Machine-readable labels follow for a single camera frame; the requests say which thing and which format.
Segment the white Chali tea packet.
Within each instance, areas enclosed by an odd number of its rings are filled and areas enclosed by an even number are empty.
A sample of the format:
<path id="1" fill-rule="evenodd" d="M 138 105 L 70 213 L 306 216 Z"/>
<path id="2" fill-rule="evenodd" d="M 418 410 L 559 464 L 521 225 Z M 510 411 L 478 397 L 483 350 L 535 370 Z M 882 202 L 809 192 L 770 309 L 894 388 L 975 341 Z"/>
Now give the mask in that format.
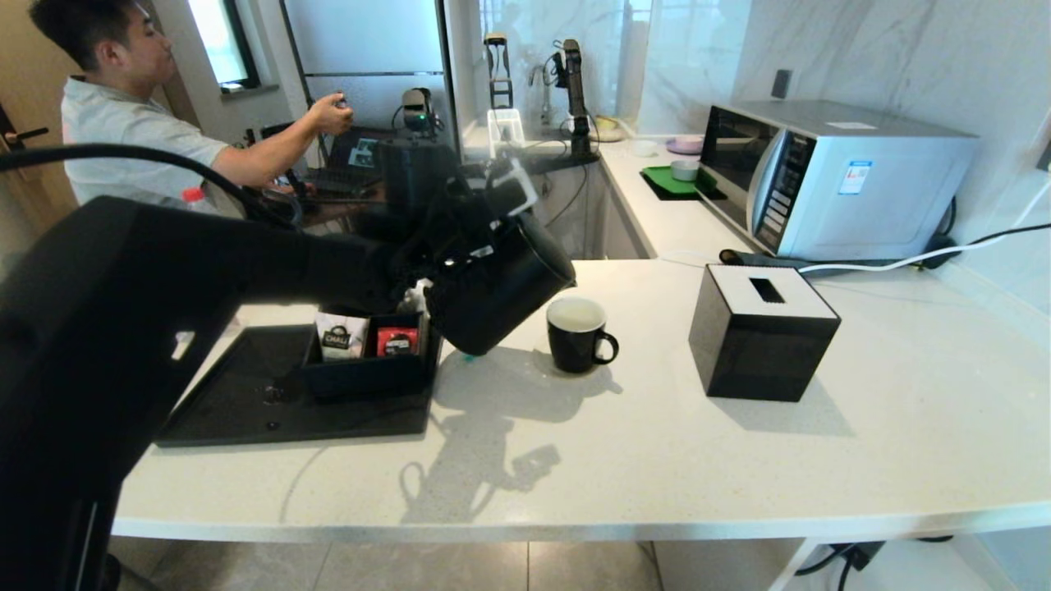
<path id="1" fill-rule="evenodd" d="M 320 311 L 314 317 L 314 324 L 320 339 L 320 358 L 323 362 L 337 363 L 363 356 L 369 328 L 367 317 L 348 317 Z"/>

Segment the black sachet organizer box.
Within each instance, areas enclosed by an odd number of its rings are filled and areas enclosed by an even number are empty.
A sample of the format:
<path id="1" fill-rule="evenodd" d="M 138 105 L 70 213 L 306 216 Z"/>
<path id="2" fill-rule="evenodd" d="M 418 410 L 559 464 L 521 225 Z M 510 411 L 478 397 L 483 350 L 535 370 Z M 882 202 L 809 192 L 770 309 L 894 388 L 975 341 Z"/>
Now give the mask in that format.
<path id="1" fill-rule="evenodd" d="M 315 325 L 310 329 L 310 344 L 298 375 L 308 392 L 318 401 L 379 396 L 392 392 L 420 392 L 430 385 L 434 373 L 435 352 L 430 343 L 430 318 L 427 314 L 385 314 L 368 318 L 368 337 L 359 359 L 325 363 L 320 358 L 320 339 Z M 420 330 L 418 355 L 379 358 L 376 332 L 379 327 L 417 327 Z"/>

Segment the chrome faucet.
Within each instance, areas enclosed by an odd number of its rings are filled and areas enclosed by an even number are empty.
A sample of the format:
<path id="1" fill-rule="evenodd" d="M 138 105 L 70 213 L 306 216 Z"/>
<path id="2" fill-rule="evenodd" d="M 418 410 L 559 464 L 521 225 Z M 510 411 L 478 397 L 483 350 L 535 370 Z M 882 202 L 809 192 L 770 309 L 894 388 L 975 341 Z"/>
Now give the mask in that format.
<path id="1" fill-rule="evenodd" d="M 551 101 L 549 101 L 549 70 L 544 63 L 534 65 L 528 78 L 530 96 L 535 100 L 535 111 L 541 128 L 551 126 Z"/>

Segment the green cutting board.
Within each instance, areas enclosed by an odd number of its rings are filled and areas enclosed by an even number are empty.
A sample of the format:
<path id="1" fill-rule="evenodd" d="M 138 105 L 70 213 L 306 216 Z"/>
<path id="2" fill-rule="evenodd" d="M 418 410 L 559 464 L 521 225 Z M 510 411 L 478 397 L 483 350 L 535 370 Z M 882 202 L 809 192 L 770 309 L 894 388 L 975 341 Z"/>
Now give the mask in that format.
<path id="1" fill-rule="evenodd" d="M 685 180 L 676 178 L 675 172 L 678 171 L 672 166 L 650 166 L 643 168 L 640 176 L 661 201 L 700 201 L 702 197 L 728 199 L 717 187 L 716 179 L 703 168 L 686 171 Z"/>

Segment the black round stand table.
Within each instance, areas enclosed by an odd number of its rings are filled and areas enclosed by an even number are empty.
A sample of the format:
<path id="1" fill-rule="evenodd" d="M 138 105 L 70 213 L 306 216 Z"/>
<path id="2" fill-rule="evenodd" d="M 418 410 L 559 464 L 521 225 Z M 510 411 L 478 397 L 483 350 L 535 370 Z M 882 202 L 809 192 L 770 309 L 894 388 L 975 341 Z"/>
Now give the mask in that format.
<path id="1" fill-rule="evenodd" d="M 432 201 L 485 201 L 485 179 L 495 163 L 502 158 L 521 158 L 533 183 L 536 176 L 577 168 L 585 169 L 597 160 L 594 152 L 589 157 L 573 158 L 570 154 L 549 156 L 512 147 L 483 162 L 463 163 L 450 146 L 444 144 L 415 146 L 411 156 L 413 160 L 405 179 L 410 183 L 410 203 L 413 212 L 430 205 Z M 540 195 L 540 202 L 541 191 L 535 183 L 534 185 Z M 534 213 L 535 206 L 527 213 Z M 503 218 L 500 220 L 500 225 L 495 226 L 496 240 L 511 220 L 513 218 Z"/>

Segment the black ceramic mug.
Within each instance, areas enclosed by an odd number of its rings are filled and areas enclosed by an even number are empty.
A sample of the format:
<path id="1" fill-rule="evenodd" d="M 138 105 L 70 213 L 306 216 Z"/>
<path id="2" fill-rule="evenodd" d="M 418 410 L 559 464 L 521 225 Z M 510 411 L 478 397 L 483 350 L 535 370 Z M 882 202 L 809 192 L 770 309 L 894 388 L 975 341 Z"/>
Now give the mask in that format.
<path id="1" fill-rule="evenodd" d="M 564 373 L 589 373 L 618 358 L 620 344 L 607 332 L 607 313 L 585 298 L 553 300 L 547 309 L 549 350 Z"/>

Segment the brown wooden desk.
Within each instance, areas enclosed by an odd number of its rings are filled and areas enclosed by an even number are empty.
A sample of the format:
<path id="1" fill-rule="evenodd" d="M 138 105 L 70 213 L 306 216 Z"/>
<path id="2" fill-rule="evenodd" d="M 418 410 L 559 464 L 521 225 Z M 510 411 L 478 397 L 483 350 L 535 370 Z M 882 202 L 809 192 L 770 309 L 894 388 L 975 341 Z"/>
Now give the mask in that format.
<path id="1" fill-rule="evenodd" d="M 314 190 L 310 197 L 296 195 L 300 225 L 312 236 L 334 236 L 360 233 L 374 236 L 384 233 L 389 225 L 389 207 L 386 186 L 378 183 L 365 187 L 353 195 L 328 195 L 320 197 Z"/>

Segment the silver microwave oven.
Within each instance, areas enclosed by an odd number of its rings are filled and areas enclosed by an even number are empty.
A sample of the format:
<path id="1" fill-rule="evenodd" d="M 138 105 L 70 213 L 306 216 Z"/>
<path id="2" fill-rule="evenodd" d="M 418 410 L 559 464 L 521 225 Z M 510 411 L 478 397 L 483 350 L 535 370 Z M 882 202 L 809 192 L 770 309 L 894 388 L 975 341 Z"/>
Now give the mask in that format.
<path id="1" fill-rule="evenodd" d="M 976 135 L 827 100 L 715 104 L 695 191 L 779 259 L 905 259 L 937 231 L 978 146 Z"/>

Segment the window with dark frame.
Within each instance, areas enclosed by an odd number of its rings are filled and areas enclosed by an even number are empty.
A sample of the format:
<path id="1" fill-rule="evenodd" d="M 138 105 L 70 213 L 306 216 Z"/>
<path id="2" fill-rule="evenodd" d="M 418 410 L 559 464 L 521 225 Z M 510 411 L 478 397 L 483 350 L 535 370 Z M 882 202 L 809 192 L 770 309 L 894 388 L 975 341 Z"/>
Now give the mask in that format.
<path id="1" fill-rule="evenodd" d="M 220 91 L 257 89 L 259 72 L 236 0 L 187 1 Z"/>

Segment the white plastic holder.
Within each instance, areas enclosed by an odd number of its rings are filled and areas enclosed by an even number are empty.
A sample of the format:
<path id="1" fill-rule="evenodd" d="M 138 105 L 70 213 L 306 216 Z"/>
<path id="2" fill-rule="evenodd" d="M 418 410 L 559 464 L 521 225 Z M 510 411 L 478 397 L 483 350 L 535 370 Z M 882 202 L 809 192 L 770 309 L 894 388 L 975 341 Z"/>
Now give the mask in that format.
<path id="1" fill-rule="evenodd" d="M 520 149 L 526 144 L 521 113 L 515 108 L 497 108 L 487 111 L 489 156 L 495 157 L 503 147 Z"/>

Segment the black tissue box white lid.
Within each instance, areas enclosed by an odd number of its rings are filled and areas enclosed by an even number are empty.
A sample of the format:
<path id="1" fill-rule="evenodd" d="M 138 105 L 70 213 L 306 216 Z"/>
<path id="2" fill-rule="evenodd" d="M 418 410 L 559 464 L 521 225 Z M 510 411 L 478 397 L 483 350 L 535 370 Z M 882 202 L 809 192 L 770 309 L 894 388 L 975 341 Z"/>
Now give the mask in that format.
<path id="1" fill-rule="evenodd" d="M 687 343 L 706 396 L 796 403 L 841 322 L 798 269 L 709 264 Z"/>

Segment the black electric kettle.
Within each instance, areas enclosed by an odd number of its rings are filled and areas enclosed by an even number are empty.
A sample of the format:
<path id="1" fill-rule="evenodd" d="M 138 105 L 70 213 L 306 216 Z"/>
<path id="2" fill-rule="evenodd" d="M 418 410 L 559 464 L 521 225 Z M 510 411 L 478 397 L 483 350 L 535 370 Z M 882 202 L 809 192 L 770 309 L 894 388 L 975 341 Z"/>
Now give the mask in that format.
<path id="1" fill-rule="evenodd" d="M 563 247 L 534 213 L 521 213 L 497 236 L 492 254 L 436 277 L 424 295 L 440 337 L 481 356 L 575 284 Z"/>

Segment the black laptop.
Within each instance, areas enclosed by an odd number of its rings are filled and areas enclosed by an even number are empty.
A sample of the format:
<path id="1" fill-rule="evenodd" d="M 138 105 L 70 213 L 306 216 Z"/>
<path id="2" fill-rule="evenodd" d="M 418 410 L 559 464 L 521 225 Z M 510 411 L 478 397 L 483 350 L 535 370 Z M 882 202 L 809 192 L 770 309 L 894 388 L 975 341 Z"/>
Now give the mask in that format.
<path id="1" fill-rule="evenodd" d="M 396 138 L 393 131 L 352 128 L 335 138 L 322 168 L 308 169 L 305 183 L 320 193 L 355 195 L 372 190 L 383 179 L 375 152 L 382 142 Z"/>

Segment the person in grey t-shirt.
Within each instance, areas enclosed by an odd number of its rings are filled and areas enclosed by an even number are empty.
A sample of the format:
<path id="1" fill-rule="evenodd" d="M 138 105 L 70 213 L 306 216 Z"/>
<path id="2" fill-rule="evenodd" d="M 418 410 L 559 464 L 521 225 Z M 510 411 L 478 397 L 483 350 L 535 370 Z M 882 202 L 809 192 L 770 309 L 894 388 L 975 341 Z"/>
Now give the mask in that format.
<path id="1" fill-rule="evenodd" d="M 206 137 L 154 101 L 173 78 L 172 42 L 136 0 L 33 0 L 30 21 L 81 67 L 64 86 L 65 144 L 126 144 L 191 158 L 252 190 L 266 190 L 322 134 L 341 135 L 354 113 L 344 94 L 321 98 L 286 130 L 249 147 Z M 243 207 L 199 174 L 135 158 L 80 158 L 64 164 L 76 202 L 109 195 L 176 209 L 183 193 L 205 192 L 207 213 L 244 218 Z"/>

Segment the clear round coaster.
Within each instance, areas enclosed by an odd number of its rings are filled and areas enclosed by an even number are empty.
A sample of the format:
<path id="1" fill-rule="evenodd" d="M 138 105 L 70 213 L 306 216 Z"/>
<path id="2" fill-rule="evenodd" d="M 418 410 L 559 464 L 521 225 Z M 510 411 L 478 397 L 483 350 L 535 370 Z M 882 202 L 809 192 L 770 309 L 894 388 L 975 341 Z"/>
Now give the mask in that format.
<path id="1" fill-rule="evenodd" d="M 551 348 L 549 348 L 549 341 L 547 337 L 537 337 L 532 353 L 530 353 L 530 358 L 532 359 L 532 363 L 536 369 L 543 375 L 547 375 L 547 378 L 586 378 L 586 375 L 595 374 L 604 367 L 603 365 L 595 365 L 586 370 L 585 373 L 566 373 L 566 371 L 563 371 L 556 366 Z"/>

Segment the black ladder-shaped frame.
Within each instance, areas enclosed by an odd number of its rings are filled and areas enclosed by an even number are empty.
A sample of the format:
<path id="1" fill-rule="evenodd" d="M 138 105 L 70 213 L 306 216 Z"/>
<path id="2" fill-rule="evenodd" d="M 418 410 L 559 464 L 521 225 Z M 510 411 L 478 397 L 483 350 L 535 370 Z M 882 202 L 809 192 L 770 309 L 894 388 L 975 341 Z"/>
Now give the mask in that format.
<path id="1" fill-rule="evenodd" d="M 514 108 L 509 41 L 503 34 L 485 35 L 485 61 L 489 72 L 489 108 L 492 111 Z"/>

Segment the silver refrigerator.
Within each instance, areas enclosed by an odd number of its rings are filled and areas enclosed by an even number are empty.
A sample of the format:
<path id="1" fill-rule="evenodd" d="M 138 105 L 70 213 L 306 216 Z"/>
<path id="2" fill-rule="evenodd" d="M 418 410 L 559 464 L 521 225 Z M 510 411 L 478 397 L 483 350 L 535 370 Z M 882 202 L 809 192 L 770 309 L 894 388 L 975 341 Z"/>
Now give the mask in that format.
<path id="1" fill-rule="evenodd" d="M 384 150 L 387 143 L 461 149 L 444 0 L 281 0 L 281 5 L 307 100 L 315 103 L 342 93 L 344 105 L 354 113 L 352 128 L 397 135 L 382 142 L 375 152 L 380 171 L 383 160 L 390 157 Z M 436 140 L 413 138 L 404 127 L 401 94 L 414 87 L 431 90 L 434 111 L 444 123 Z M 316 168 L 326 164 L 337 137 L 320 139 Z M 384 233 L 368 238 L 398 241 L 395 213 L 413 212 L 411 191 L 401 172 L 379 183 L 386 186 L 389 225 Z"/>

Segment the black rectangular serving tray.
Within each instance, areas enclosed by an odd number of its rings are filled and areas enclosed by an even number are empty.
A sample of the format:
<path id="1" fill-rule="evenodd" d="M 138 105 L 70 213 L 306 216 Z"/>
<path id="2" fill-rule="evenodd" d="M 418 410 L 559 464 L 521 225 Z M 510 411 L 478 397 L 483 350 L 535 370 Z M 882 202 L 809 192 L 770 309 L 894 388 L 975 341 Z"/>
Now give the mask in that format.
<path id="1" fill-rule="evenodd" d="M 249 327 L 180 401 L 161 448 L 375 439 L 425 432 L 444 341 L 430 326 L 433 378 L 420 392 L 318 401 L 298 375 L 312 325 Z"/>

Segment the red package with white label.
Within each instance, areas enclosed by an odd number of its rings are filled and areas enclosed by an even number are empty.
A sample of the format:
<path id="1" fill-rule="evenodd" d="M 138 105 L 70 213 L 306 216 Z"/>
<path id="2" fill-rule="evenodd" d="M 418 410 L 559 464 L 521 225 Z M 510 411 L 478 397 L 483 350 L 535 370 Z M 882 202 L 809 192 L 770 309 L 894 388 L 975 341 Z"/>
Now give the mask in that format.
<path id="1" fill-rule="evenodd" d="M 420 330 L 417 327 L 379 327 L 376 332 L 376 355 L 397 358 L 418 355 Z"/>

